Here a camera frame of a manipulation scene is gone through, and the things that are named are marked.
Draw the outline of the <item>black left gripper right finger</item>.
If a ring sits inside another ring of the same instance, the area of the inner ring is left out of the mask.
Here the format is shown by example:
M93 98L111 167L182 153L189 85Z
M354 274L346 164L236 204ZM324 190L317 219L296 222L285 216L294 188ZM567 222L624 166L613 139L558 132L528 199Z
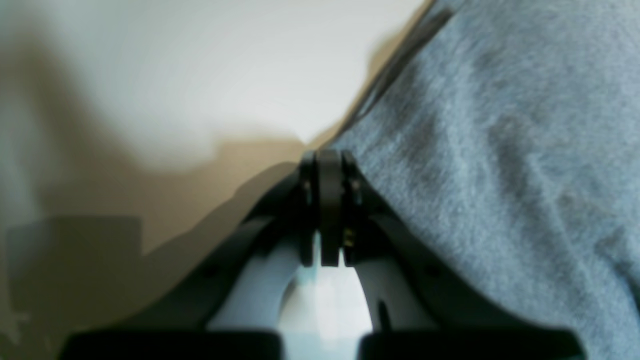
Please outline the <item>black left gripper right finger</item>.
M330 152L330 265L355 269L373 332L360 360L583 360L566 329L534 325L480 294L422 244L349 152Z

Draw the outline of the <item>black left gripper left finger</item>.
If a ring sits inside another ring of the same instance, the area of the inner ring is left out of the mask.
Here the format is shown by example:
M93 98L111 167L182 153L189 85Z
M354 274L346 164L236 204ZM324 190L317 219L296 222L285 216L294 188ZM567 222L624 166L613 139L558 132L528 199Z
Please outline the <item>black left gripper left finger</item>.
M62 360L284 360L277 330L301 267L330 265L330 151L307 152L176 287L124 321L77 333Z

